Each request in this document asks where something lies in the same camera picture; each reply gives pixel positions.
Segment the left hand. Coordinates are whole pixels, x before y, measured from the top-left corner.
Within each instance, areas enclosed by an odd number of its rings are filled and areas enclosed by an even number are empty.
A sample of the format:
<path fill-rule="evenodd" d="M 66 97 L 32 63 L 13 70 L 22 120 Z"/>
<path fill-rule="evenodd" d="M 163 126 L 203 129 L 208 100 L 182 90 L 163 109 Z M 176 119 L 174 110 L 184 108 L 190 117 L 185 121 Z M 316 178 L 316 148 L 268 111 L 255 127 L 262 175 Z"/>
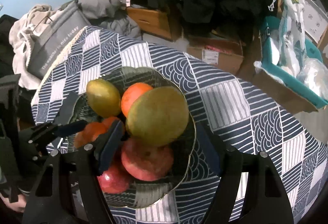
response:
<path fill-rule="evenodd" d="M 5 203 L 5 205 L 11 210 L 16 211 L 18 213 L 24 213 L 24 210 L 26 208 L 26 198 L 24 195 L 19 194 L 18 201 L 12 203 L 9 201 L 9 198 L 3 197 L 2 195 L 1 199 Z"/>

